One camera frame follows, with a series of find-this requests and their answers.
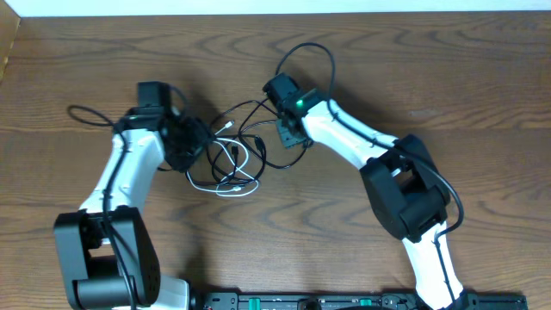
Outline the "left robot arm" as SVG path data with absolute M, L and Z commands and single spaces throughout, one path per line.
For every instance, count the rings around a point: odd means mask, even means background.
M 112 152 L 79 210 L 60 214 L 53 232 L 65 293 L 74 309 L 197 309 L 189 284 L 161 273 L 142 219 L 162 163 L 186 172 L 214 134 L 177 107 L 183 93 L 164 82 L 141 82 L 138 104 L 117 122 Z

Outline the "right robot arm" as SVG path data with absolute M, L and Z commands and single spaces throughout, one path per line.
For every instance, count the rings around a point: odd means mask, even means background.
M 464 287 L 447 236 L 462 224 L 464 209 L 424 142 L 382 133 L 317 90 L 278 90 L 269 99 L 292 135 L 330 148 L 358 169 L 376 219 L 406 248 L 421 301 L 432 309 L 459 308 Z

